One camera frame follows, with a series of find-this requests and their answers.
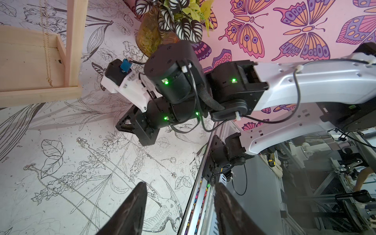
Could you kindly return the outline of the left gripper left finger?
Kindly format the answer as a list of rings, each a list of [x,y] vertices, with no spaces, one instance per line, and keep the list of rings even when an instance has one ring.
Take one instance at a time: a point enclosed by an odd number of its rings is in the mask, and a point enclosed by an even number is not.
[[[139,182],[97,235],[140,235],[143,231],[147,186]]]

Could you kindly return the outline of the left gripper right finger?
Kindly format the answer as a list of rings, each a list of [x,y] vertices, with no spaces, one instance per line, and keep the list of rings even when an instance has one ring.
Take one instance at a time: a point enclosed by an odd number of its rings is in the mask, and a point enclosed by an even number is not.
[[[214,208],[220,235],[264,235],[222,183],[215,184]]]

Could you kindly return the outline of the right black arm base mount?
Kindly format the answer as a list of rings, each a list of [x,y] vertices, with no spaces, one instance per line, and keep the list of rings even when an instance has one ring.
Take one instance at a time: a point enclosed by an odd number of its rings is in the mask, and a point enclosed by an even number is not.
[[[223,167],[228,166],[225,170],[228,172],[232,167],[243,165],[248,159],[254,157],[246,153],[246,149],[241,145],[240,136],[241,134],[237,132],[222,141],[218,135],[214,135],[203,171],[203,177],[209,184],[215,182]]]

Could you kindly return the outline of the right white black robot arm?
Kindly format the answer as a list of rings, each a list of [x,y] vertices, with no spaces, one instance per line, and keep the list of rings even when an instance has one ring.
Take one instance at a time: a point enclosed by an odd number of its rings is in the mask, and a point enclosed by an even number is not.
[[[359,131],[376,123],[376,45],[366,43],[340,59],[303,64],[224,62],[204,72],[187,41],[161,46],[145,63],[146,77],[160,97],[143,86],[133,62],[115,60],[103,82],[132,102],[117,129],[135,134],[143,146],[159,130],[191,119],[224,124],[252,118],[254,111],[295,104],[284,118],[266,121],[258,135],[240,139],[249,154],[300,135],[336,128]]]

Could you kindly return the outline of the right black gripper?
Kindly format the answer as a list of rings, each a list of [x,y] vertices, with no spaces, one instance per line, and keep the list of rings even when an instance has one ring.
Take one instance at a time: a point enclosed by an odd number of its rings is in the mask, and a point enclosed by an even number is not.
[[[133,105],[117,122],[116,129],[136,135],[142,146],[154,145],[160,129],[165,126],[163,105],[163,99],[150,101],[145,113]]]

